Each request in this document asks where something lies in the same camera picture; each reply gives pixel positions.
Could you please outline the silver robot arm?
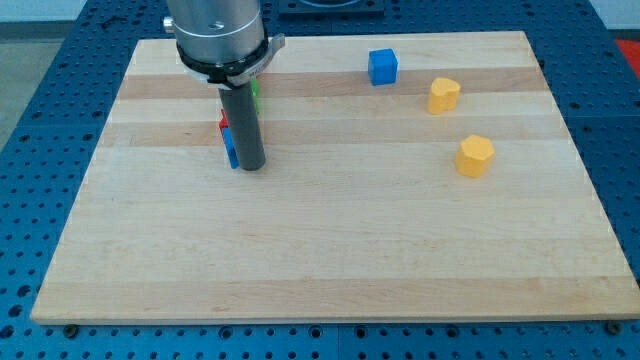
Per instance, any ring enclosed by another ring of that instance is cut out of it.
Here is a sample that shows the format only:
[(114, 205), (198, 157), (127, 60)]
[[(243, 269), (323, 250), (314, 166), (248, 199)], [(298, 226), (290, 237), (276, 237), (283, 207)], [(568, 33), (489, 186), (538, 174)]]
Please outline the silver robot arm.
[(269, 36), (258, 0), (167, 0), (165, 31), (184, 66), (220, 89), (235, 90), (262, 73), (286, 44)]

